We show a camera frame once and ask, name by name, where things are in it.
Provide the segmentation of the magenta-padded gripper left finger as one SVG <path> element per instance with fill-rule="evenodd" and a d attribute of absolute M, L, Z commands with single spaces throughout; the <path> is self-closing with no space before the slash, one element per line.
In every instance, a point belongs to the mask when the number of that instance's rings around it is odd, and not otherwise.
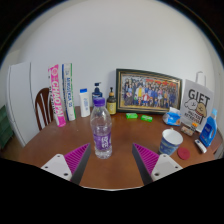
<path fill-rule="evenodd" d="M 42 166 L 42 169 L 79 185 L 90 153 L 91 145 L 87 143 L 66 155 L 56 154 Z"/>

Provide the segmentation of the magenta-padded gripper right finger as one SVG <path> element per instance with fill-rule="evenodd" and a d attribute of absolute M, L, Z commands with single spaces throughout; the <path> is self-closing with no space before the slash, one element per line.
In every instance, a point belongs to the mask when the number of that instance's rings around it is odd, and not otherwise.
<path fill-rule="evenodd" d="M 136 143 L 132 146 L 132 154 L 135 158 L 144 185 L 182 169 L 182 167 L 169 155 L 158 155 Z"/>

